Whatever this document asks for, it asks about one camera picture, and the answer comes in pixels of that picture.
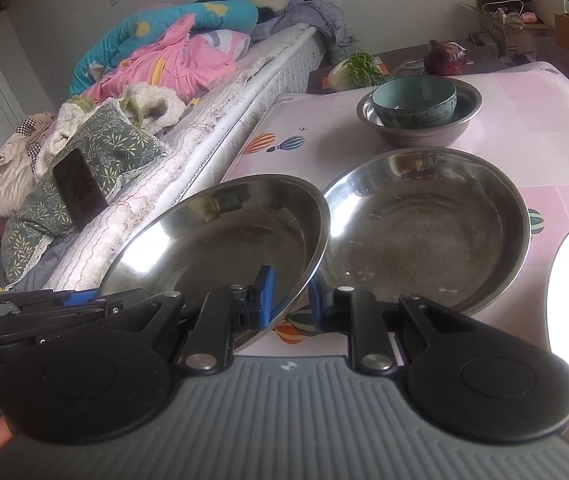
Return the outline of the teal yellow dotted blanket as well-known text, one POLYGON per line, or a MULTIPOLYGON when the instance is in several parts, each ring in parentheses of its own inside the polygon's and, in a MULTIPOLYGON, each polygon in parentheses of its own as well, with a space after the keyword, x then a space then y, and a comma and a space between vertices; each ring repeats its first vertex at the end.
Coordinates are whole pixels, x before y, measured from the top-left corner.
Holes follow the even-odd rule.
POLYGON ((179 18, 194 15, 192 28, 231 29, 250 32, 258 21, 258 9, 250 0, 226 0, 188 3, 183 6, 160 6, 142 11, 107 32, 75 65, 69 96, 79 96, 96 80, 92 68, 115 70, 125 58, 161 38, 179 18))

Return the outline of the shallow steel plate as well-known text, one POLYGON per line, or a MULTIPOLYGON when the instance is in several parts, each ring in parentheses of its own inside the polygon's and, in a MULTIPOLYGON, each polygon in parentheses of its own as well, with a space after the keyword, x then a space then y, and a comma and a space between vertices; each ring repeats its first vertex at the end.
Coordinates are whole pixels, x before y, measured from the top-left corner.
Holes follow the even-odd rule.
POLYGON ((331 226, 315 278, 394 301, 414 292, 473 315, 523 268, 531 222, 515 184, 452 148, 374 157, 323 192, 331 226))
MULTIPOLYGON (((242 346, 274 326, 301 295, 321 263, 329 231, 329 206, 316 186, 278 174, 244 177, 199 192, 153 220, 116 256, 100 290, 194 296, 250 284, 261 266, 271 266, 270 324, 237 332, 234 345, 242 346)), ((99 341, 132 356, 153 352, 140 334, 126 330, 104 327, 99 341)))

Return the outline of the teal ceramic bowl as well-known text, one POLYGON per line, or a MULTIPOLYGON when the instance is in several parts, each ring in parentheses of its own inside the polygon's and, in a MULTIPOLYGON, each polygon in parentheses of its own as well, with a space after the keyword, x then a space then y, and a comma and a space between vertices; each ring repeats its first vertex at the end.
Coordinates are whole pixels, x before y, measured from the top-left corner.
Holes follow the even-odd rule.
POLYGON ((458 104, 455 83, 440 76, 407 76, 381 84, 371 94, 385 127, 425 129, 449 124, 458 104))

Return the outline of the black smartphone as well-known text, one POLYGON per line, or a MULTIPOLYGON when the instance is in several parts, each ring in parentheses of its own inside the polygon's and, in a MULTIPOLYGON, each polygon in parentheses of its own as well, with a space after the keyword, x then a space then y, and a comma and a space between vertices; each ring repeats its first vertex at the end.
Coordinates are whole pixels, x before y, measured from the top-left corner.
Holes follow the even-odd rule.
POLYGON ((78 231, 85 229, 108 203, 82 151, 74 148, 53 167, 52 173, 74 226, 78 231))

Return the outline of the bok choy cabbage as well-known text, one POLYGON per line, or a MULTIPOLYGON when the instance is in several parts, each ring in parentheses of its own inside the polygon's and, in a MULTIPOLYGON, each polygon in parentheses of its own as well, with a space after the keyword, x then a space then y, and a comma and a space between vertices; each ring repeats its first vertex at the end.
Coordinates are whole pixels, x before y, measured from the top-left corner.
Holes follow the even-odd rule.
POLYGON ((334 66, 327 75, 329 88, 336 91, 377 87, 385 84, 388 76, 380 70, 374 58, 367 52, 357 52, 334 66))

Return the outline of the deep steel bowl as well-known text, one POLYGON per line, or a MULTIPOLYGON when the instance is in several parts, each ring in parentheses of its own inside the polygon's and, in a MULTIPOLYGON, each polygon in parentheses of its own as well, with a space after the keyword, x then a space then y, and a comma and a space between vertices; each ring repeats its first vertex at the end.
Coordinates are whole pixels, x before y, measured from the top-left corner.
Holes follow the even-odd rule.
POLYGON ((356 114, 395 148, 449 146, 467 131, 483 105, 472 84, 441 76, 409 76, 381 84, 356 114))

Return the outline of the grey clothes pile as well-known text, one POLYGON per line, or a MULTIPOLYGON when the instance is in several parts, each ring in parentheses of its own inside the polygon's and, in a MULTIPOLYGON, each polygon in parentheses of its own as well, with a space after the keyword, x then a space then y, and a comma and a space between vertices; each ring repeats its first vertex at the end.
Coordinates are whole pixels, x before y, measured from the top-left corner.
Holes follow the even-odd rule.
POLYGON ((251 32, 254 44, 298 24, 321 33, 332 64, 355 53, 356 39, 349 31, 342 9, 321 0, 249 0, 258 10, 258 23, 251 32))

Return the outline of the open cardboard box with clutter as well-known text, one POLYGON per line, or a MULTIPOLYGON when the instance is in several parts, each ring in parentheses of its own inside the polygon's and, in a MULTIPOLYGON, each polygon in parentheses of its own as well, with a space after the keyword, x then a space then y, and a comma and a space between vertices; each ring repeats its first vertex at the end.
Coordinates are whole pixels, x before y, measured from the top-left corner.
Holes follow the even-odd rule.
POLYGON ((481 31, 498 46, 501 56, 537 58, 539 44, 555 36, 555 28, 542 21, 531 7, 533 0, 460 1, 460 6, 478 18, 481 31))

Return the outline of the white fleece blanket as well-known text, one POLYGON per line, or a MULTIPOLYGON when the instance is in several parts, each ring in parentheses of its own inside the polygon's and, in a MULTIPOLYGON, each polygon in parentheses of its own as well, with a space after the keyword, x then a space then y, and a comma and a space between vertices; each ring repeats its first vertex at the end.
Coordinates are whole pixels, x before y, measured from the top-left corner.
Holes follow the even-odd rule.
MULTIPOLYGON (((175 90, 145 82, 129 84, 120 96, 107 98, 104 103, 116 104, 132 125, 153 136, 177 125, 187 110, 175 90)), ((99 107, 91 96, 72 96, 60 107, 52 132, 65 139, 74 136, 99 107)))

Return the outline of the pink balloon tablecloth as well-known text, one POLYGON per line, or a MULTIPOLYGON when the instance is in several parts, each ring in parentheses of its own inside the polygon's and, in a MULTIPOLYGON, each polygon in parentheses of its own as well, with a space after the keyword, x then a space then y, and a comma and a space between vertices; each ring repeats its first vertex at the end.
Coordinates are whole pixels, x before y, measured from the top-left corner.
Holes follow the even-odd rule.
POLYGON ((394 148, 358 117, 362 91, 280 96, 227 178, 292 174, 327 195, 318 285, 416 292, 544 346, 569 232, 569 80, 534 63, 463 84, 482 104, 449 148, 394 148))

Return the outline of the pink quilt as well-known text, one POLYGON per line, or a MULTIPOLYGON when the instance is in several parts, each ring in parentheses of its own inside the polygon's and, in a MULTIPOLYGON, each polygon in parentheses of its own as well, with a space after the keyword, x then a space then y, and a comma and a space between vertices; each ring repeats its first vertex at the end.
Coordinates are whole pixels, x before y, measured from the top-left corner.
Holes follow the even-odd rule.
POLYGON ((193 34, 195 24, 194 14, 179 18, 160 39, 132 53, 88 89, 74 90, 72 95, 102 102, 120 96, 131 84, 145 82, 172 89, 187 103, 197 94, 213 90, 236 71, 251 37, 232 29, 193 34))

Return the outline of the red onion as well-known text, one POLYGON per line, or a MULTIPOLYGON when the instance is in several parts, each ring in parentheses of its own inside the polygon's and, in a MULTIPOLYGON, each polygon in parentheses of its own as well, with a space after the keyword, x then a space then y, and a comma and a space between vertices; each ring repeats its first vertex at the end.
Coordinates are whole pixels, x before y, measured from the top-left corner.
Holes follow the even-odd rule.
POLYGON ((424 58, 424 70, 433 76, 463 75, 467 67, 467 52, 459 44, 432 39, 424 58))

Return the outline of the beige crumpled garment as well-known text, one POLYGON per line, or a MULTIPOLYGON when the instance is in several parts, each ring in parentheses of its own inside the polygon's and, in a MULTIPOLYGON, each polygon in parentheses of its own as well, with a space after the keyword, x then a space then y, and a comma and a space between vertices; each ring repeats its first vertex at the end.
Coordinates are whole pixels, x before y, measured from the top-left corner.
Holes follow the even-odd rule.
POLYGON ((56 116, 27 116, 0 146, 0 219, 15 214, 35 186, 37 156, 56 116))

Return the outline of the white quilted mattress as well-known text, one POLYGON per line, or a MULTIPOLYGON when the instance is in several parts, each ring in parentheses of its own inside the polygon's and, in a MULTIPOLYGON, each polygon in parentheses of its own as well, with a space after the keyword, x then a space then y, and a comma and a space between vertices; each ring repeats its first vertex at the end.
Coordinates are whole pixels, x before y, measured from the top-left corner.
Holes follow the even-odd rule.
POLYGON ((222 180, 269 106, 281 94, 304 92, 324 55, 319 30, 305 24, 255 44, 230 79, 164 136, 167 154, 75 236, 46 286, 98 287, 132 237, 171 206, 222 180))

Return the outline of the green leaf pattern pillow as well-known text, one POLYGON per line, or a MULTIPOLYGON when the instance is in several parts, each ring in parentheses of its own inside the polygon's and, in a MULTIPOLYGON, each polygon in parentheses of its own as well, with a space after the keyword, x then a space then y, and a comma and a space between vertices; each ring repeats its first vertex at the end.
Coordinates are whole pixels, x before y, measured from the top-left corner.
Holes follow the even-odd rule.
POLYGON ((8 282, 21 281, 53 240, 88 226, 125 183, 164 154, 161 141, 128 122, 117 104, 100 106, 7 221, 1 255, 8 282))

